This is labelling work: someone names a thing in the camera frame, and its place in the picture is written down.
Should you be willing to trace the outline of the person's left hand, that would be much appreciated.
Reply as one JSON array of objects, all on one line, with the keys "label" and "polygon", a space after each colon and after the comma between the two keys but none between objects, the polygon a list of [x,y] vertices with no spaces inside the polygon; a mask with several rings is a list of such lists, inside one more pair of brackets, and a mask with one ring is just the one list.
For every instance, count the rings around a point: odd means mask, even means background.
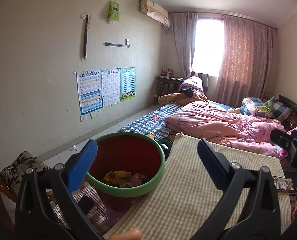
[{"label": "person's left hand", "polygon": [[132,229],[128,232],[121,233],[118,235],[111,235],[107,240],[141,240],[142,231],[140,229]]}]

